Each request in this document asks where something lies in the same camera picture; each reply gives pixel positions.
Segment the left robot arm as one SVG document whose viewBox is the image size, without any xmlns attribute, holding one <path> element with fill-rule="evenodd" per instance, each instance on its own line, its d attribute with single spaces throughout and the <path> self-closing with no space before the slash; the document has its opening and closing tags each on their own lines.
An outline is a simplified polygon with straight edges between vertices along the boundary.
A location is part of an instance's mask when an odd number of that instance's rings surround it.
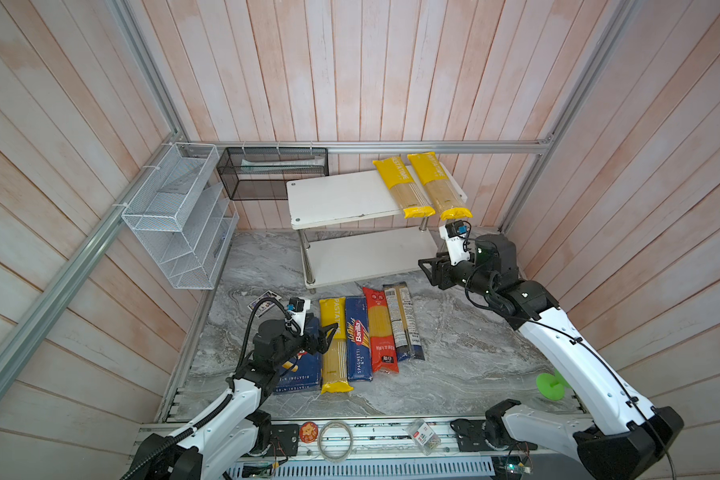
<svg viewBox="0 0 720 480">
<path fill-rule="evenodd" d="M 139 446 L 124 479 L 220 479 L 252 451 L 272 442 L 271 416 L 261 409 L 276 389 L 283 365 L 299 353 L 325 354 L 337 323 L 305 333 L 292 320 L 267 320 L 253 337 L 253 351 L 228 379 L 228 388 L 186 425 L 166 436 L 152 434 Z"/>
</svg>

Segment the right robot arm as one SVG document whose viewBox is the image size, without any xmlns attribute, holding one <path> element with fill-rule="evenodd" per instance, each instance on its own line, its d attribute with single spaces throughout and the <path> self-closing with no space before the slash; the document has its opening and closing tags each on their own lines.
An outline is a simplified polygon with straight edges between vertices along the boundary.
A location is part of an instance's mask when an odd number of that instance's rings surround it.
<svg viewBox="0 0 720 480">
<path fill-rule="evenodd" d="M 576 414 L 534 410 L 515 399 L 489 408 L 483 442 L 512 452 L 532 443 L 578 461 L 595 479 L 635 479 L 662 459 L 684 427 L 670 406 L 657 407 L 631 387 L 574 327 L 540 283 L 520 277 L 516 248 L 502 235 L 471 238 L 464 221 L 439 229 L 443 251 L 419 267 L 441 290 L 463 289 L 530 341 L 580 404 Z"/>
</svg>

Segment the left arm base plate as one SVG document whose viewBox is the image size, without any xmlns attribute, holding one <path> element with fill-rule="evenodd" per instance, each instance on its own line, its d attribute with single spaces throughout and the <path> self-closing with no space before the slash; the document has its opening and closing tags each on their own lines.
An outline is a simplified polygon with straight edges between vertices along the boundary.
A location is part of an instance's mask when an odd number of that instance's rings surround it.
<svg viewBox="0 0 720 480">
<path fill-rule="evenodd" d="M 295 457 L 298 454 L 300 427 L 301 425 L 298 423 L 270 426 L 266 430 L 267 440 L 257 439 L 253 450 L 243 455 L 242 458 L 248 460 L 265 457 Z"/>
</svg>

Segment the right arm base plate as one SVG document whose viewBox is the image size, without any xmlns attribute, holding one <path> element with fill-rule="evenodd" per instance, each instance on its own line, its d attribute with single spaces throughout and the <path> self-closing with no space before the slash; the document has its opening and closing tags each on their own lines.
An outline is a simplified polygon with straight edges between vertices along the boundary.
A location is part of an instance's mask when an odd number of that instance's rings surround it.
<svg viewBox="0 0 720 480">
<path fill-rule="evenodd" d="M 487 420 L 458 418 L 450 422 L 450 428 L 455 434 L 458 449 L 462 453 L 509 452 L 511 448 L 521 452 L 538 449 L 538 445 L 535 443 L 518 442 L 510 438 L 506 432 L 499 432 Z"/>
</svg>

